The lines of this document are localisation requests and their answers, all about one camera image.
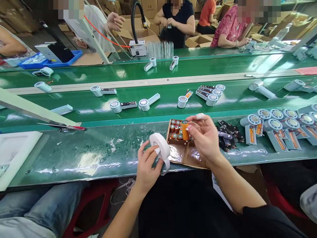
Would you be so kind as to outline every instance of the black shirt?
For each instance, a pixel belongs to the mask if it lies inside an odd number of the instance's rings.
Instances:
[[[173,18],[175,21],[178,21],[179,23],[182,23],[182,24],[186,24],[188,18],[191,15],[194,15],[193,5],[188,0],[184,0],[183,5],[181,6],[176,16],[173,16],[172,14],[171,3],[165,3],[162,8],[163,8],[164,17],[166,19]],[[174,49],[185,47],[185,34],[176,27],[167,29],[167,39],[168,41],[172,41],[174,43]]]
[[[140,208],[139,238],[306,237],[271,205],[244,207],[243,215],[236,215],[195,173],[159,177]]]

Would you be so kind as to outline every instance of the cardboard tray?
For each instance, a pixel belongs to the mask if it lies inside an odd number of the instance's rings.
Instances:
[[[170,139],[172,136],[172,132],[170,131],[172,120],[183,121],[179,119],[171,119],[168,124],[166,141],[171,150],[171,155],[168,158],[170,162],[198,169],[209,169],[207,168],[205,158],[199,155],[195,142]]]

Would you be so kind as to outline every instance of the red wire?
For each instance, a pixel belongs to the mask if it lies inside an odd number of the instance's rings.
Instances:
[[[107,37],[105,37],[88,19],[87,19],[87,17],[84,15],[84,17],[86,18],[86,20],[89,22],[89,24],[93,27],[93,28],[95,28],[95,30],[100,34],[100,35],[102,35],[104,38],[106,38],[108,41],[110,41],[111,43],[113,43],[113,44],[115,44],[115,45],[117,45],[117,46],[120,46],[120,45],[118,45],[117,43],[114,43],[113,41],[111,41],[111,40],[109,40]]]

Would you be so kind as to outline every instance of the white board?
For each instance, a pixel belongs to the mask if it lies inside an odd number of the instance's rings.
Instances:
[[[0,134],[0,191],[7,189],[41,136],[41,132]]]

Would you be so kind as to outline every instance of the red patterned shirt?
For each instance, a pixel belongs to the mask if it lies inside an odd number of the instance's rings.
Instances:
[[[220,35],[226,35],[227,40],[236,42],[243,33],[247,23],[238,23],[238,6],[234,5],[222,18],[210,47],[217,47]]]

